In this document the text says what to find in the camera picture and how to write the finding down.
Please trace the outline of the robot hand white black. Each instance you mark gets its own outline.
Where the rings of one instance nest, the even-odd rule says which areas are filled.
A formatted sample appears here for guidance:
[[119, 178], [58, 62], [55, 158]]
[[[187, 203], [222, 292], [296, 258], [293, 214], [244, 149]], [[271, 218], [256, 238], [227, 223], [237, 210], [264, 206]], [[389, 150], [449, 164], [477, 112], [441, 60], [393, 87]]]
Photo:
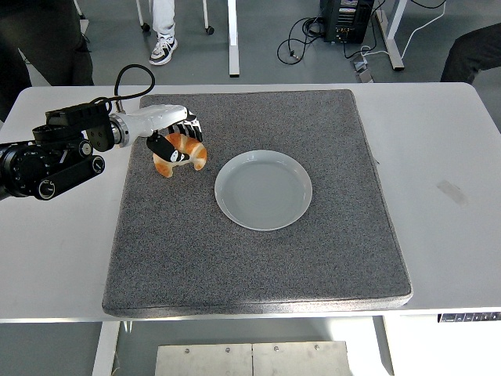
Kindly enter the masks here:
[[167, 162], [181, 162], [190, 159], [189, 153], [181, 151], [165, 137], [159, 135], [162, 129], [173, 130], [201, 142], [202, 130], [195, 114], [181, 105], [152, 105], [122, 117], [123, 146], [132, 145], [138, 137], [146, 138], [146, 145], [158, 157]]

